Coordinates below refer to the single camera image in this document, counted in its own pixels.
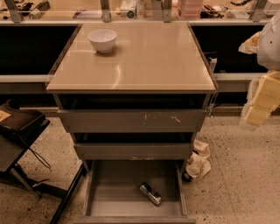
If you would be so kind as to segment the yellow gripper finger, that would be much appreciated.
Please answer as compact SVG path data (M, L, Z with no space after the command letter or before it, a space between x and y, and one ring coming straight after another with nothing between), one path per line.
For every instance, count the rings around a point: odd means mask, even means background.
M241 126L257 129L280 105L280 72L254 78L248 87L247 102L241 112Z
M250 38L248 38L245 42L243 42L239 46L238 51L246 54L257 53L257 47L258 47L258 41L260 35L261 35L260 32L257 32L254 35L252 35Z

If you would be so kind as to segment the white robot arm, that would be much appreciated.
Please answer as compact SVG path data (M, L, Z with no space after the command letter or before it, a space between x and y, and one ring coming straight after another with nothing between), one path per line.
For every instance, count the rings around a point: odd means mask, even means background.
M280 105L280 11L262 31L243 42L238 51L255 53L257 63L268 69L261 78L253 78L249 83L247 102L241 112L240 125L245 130L255 130Z

